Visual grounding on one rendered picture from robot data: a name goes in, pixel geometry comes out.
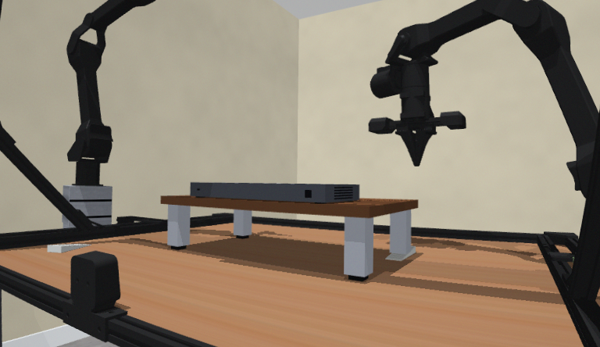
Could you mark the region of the brown wooden stand with grey legs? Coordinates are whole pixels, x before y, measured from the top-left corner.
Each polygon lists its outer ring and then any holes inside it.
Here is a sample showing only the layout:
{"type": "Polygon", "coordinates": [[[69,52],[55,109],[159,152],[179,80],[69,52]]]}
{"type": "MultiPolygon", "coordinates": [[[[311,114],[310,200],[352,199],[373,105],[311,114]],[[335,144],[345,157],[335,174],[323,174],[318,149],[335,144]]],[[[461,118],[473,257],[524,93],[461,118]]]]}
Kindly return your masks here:
{"type": "Polygon", "coordinates": [[[411,252],[411,209],[418,208],[418,200],[415,199],[389,203],[394,199],[359,198],[352,202],[317,204],[169,196],[161,196],[161,204],[168,204],[167,245],[176,250],[186,249],[186,245],[190,245],[191,206],[233,209],[234,235],[241,239],[252,234],[252,211],[346,216],[344,274],[354,281],[365,281],[373,272],[373,218],[390,214],[390,252],[407,254],[411,252]]]}

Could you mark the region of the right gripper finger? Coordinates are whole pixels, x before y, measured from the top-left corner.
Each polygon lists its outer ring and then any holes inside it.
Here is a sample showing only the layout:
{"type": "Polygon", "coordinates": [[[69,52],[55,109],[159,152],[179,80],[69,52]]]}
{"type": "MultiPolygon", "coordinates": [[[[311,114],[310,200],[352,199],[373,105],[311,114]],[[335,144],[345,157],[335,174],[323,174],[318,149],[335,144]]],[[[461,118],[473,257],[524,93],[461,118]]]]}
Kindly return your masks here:
{"type": "Polygon", "coordinates": [[[416,166],[416,133],[412,131],[396,131],[395,134],[401,136],[409,151],[413,165],[416,166]]]}
{"type": "Polygon", "coordinates": [[[427,143],[431,136],[435,134],[437,134],[437,132],[432,129],[416,130],[416,166],[420,166],[427,143]]]}

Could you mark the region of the dark grey network switch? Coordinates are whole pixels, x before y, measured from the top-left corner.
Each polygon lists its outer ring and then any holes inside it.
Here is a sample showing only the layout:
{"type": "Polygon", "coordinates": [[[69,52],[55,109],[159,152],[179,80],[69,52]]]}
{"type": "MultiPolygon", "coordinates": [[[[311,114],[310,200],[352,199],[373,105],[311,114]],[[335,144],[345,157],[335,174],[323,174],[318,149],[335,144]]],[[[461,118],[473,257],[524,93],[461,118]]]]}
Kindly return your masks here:
{"type": "Polygon", "coordinates": [[[324,204],[324,202],[359,200],[359,184],[191,182],[190,196],[324,204]]]}

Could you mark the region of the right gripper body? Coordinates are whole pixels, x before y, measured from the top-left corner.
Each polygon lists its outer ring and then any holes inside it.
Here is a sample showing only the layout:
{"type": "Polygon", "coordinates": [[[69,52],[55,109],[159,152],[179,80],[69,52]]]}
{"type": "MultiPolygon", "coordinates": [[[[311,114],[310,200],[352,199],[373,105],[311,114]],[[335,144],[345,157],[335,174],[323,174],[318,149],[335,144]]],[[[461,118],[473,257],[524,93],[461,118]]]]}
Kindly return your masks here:
{"type": "Polygon", "coordinates": [[[441,126],[447,126],[450,130],[466,129],[466,117],[460,111],[443,112],[440,117],[430,118],[429,88],[421,86],[408,87],[403,88],[399,94],[402,100],[402,113],[400,113],[402,120],[394,120],[392,122],[392,119],[387,117],[373,118],[369,122],[369,132],[374,134],[392,134],[394,130],[413,131],[413,128],[419,128],[420,130],[432,129],[436,131],[436,127],[441,126]],[[422,117],[420,121],[418,121],[419,118],[416,118],[416,116],[422,117]]]}

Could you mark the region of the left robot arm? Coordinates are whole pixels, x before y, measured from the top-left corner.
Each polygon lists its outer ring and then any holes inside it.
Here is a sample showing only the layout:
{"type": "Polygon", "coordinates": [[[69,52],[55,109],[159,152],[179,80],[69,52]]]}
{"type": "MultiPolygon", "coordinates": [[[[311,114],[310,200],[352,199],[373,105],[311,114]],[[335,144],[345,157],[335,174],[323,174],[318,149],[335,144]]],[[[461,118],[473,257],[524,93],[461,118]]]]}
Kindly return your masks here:
{"type": "Polygon", "coordinates": [[[76,163],[76,183],[72,185],[103,186],[99,184],[100,162],[107,163],[112,150],[112,130],[102,123],[96,75],[105,49],[106,28],[132,8],[154,1],[108,0],[94,12],[88,13],[70,36],[66,51],[69,63],[77,74],[81,125],[67,157],[69,162],[82,160],[76,163]],[[90,28],[96,30],[96,45],[80,39],[90,28]]]}

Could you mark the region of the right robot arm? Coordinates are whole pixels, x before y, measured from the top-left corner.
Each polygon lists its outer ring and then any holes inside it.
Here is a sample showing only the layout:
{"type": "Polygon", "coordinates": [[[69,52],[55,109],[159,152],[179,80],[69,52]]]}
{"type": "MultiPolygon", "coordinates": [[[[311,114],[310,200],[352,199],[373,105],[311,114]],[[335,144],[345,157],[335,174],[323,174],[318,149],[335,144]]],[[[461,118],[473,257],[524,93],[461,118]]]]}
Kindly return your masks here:
{"type": "Polygon", "coordinates": [[[429,66],[438,64],[432,55],[444,43],[496,20],[511,23],[541,62],[577,149],[576,161],[566,165],[575,191],[586,198],[599,112],[572,57],[566,20],[543,0],[476,0],[433,22],[401,29],[385,60],[389,66],[377,68],[371,91],[386,98],[403,88],[430,88],[429,66]]]}

